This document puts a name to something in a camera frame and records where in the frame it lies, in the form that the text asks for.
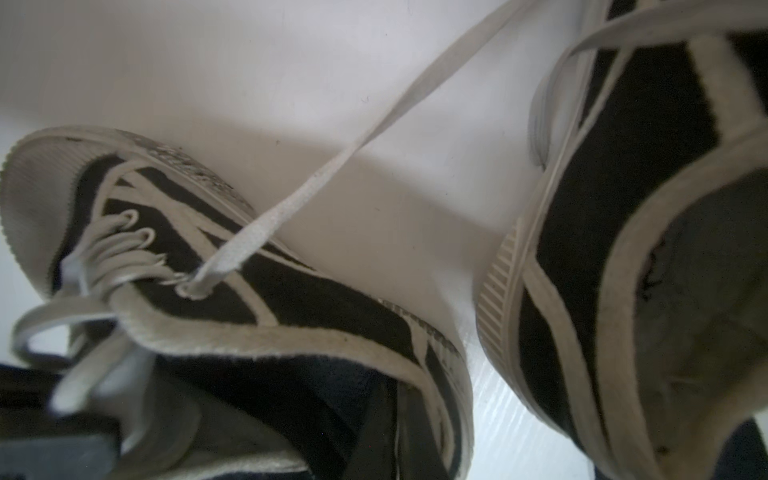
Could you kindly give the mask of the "black white sneaker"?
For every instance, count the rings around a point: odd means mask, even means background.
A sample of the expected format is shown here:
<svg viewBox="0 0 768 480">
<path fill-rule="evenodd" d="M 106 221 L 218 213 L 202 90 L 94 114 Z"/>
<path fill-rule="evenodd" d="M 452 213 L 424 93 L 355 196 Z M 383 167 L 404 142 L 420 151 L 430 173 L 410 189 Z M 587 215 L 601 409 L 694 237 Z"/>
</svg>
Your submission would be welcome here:
<svg viewBox="0 0 768 480">
<path fill-rule="evenodd" d="M 767 407 L 766 3 L 590 2 L 529 143 L 489 360 L 598 478 L 713 479 Z"/>
<path fill-rule="evenodd" d="M 44 301 L 14 325 L 15 367 L 59 377 L 58 415 L 119 425 L 104 479 L 290 479 L 295 453 L 205 453 L 202 411 L 166 357 L 321 356 L 416 388 L 452 479 L 470 468 L 472 388 L 446 330 L 307 264 L 275 232 L 368 143 L 525 11 L 502 4 L 448 47 L 357 140 L 262 214 L 185 152 L 131 132 L 36 131 L 1 171 L 1 228 Z"/>
</svg>

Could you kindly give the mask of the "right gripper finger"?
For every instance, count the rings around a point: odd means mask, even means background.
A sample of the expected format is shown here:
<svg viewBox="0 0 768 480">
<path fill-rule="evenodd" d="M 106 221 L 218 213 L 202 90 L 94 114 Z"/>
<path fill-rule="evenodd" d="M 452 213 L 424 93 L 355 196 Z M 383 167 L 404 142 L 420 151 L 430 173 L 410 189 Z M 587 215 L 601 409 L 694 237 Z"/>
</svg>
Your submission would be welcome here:
<svg viewBox="0 0 768 480">
<path fill-rule="evenodd" d="M 118 423 L 98 414 L 58 415 L 48 400 L 59 377 L 1 366 L 1 477 L 104 479 L 120 456 Z"/>
</svg>

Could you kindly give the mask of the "black insole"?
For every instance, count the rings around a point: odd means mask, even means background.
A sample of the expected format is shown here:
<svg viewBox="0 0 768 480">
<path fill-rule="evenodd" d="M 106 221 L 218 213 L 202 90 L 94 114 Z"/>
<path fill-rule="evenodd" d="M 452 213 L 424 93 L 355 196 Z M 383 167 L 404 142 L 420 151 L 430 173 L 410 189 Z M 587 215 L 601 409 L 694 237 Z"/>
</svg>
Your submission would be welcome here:
<svg viewBox="0 0 768 480">
<path fill-rule="evenodd" d="M 714 480 L 767 480 L 767 446 L 758 423 L 750 419 L 725 443 Z"/>
<path fill-rule="evenodd" d="M 295 453 L 290 479 L 452 479 L 414 387 L 321 356 L 166 357 L 202 411 L 205 453 Z"/>
</svg>

